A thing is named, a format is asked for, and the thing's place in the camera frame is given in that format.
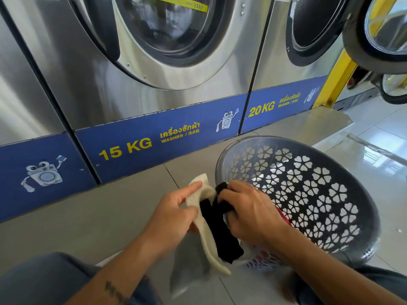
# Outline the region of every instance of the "washing machine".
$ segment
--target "washing machine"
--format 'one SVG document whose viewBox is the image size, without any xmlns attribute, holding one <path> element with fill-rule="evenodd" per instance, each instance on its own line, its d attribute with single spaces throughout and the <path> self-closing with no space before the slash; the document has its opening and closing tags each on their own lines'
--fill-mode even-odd
<svg viewBox="0 0 407 305">
<path fill-rule="evenodd" d="M 238 134 L 271 0 L 3 1 L 102 182 Z"/>
<path fill-rule="evenodd" d="M 3 14 L 0 8 L 0 222 L 96 186 Z"/>
<path fill-rule="evenodd" d="M 387 48 L 376 34 L 403 6 L 379 15 L 386 2 L 404 0 L 275 0 L 242 133 L 312 107 L 338 57 L 346 49 L 365 69 L 407 71 L 403 44 Z M 401 34 L 402 29 L 394 29 Z"/>
</svg>

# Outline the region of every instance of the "human hand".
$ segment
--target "human hand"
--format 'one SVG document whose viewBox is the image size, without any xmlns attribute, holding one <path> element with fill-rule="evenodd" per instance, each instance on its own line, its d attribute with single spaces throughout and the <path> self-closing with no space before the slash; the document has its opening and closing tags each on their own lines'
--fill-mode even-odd
<svg viewBox="0 0 407 305">
<path fill-rule="evenodd" d="M 142 235 L 150 244 L 157 258 L 173 250 L 190 229 L 192 220 L 198 215 L 196 207 L 180 208 L 185 198 L 201 188 L 202 182 L 164 195 L 155 209 Z"/>
<path fill-rule="evenodd" d="M 277 250 L 276 242 L 290 226 L 267 194 L 249 183 L 234 180 L 219 194 L 218 201 L 223 200 L 236 210 L 227 213 L 233 236 L 252 245 Z"/>
</svg>

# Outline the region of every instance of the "tile floor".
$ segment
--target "tile floor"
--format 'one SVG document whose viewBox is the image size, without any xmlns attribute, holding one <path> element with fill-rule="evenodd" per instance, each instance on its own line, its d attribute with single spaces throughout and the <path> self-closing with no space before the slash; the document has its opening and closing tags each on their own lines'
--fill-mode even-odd
<svg viewBox="0 0 407 305">
<path fill-rule="evenodd" d="M 407 107 L 392 106 L 376 98 L 353 107 L 346 114 L 355 122 L 350 132 L 366 140 L 366 144 L 356 142 L 349 135 L 326 153 L 363 183 L 378 206 L 383 230 L 381 245 L 369 263 L 407 274 L 404 254 L 407 251 L 404 218 L 407 167 L 403 165 L 403 160 L 407 159 Z M 271 126 L 245 136 L 256 134 L 276 134 L 276 131 Z M 65 251 L 88 263 L 98 263 L 109 257 L 140 233 L 163 194 L 187 185 L 201 173 L 206 173 L 214 185 L 216 161 L 221 151 L 236 139 L 0 224 L 0 274 L 34 255 L 49 251 Z M 397 156 L 389 158 L 378 148 Z M 173 255 L 170 255 L 148 273 L 165 305 L 288 304 L 279 293 L 286 269 L 269 274 L 236 269 L 230 277 L 212 278 L 171 300 L 172 261 Z"/>
</svg>

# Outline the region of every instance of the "wrist tattoo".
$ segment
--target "wrist tattoo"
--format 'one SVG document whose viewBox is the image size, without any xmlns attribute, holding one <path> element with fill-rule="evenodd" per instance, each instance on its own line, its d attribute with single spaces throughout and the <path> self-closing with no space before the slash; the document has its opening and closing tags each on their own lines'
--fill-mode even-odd
<svg viewBox="0 0 407 305">
<path fill-rule="evenodd" d="M 129 301 L 129 298 L 125 297 L 120 291 L 117 291 L 116 287 L 112 285 L 111 281 L 106 282 L 105 292 L 109 293 L 111 298 L 116 298 L 118 305 L 125 305 Z"/>
</svg>

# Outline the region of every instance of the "laundry basket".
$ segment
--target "laundry basket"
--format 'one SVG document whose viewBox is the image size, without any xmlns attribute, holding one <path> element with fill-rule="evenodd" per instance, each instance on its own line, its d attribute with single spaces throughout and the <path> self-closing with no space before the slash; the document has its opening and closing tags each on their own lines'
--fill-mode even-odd
<svg viewBox="0 0 407 305">
<path fill-rule="evenodd" d="M 243 138 L 222 152 L 215 179 L 244 180 L 267 193 L 293 227 L 351 267 L 377 249 L 380 219 L 369 193 L 315 148 L 281 137 Z M 278 263 L 272 253 L 254 250 L 249 267 L 270 270 Z"/>
</svg>

